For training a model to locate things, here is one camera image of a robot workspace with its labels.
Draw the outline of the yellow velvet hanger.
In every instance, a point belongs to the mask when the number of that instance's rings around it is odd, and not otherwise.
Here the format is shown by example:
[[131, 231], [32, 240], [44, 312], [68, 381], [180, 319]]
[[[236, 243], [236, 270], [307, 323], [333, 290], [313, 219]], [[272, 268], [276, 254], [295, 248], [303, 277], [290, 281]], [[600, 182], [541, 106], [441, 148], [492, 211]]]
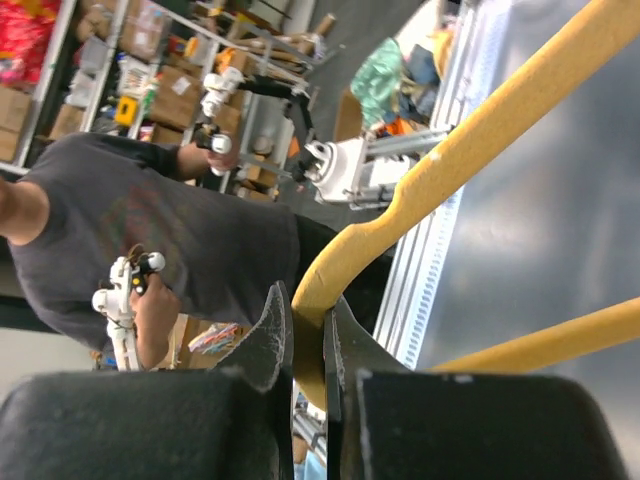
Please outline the yellow velvet hanger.
[[[306, 271], [292, 301], [294, 377], [327, 407], [324, 315], [385, 250], [639, 35], [636, 1], [591, 1], [399, 182], [379, 218], [340, 232]], [[436, 366], [438, 372], [524, 373], [637, 339], [637, 299]]]

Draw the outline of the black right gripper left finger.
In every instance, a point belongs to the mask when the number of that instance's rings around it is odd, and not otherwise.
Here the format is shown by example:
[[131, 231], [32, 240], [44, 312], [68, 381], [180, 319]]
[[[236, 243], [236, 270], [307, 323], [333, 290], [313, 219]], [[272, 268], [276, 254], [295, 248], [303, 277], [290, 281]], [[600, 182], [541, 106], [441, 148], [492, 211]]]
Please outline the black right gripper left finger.
[[293, 321], [282, 283], [214, 367], [64, 372], [1, 407], [5, 479], [289, 479]]

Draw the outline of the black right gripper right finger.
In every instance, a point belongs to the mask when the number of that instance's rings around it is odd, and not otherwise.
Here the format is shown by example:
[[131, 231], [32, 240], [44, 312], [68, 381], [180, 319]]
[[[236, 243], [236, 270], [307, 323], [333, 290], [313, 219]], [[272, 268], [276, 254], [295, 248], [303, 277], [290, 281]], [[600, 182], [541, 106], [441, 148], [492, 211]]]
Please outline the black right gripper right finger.
[[419, 373], [340, 300], [325, 316], [332, 479], [624, 479], [604, 416], [553, 376]]

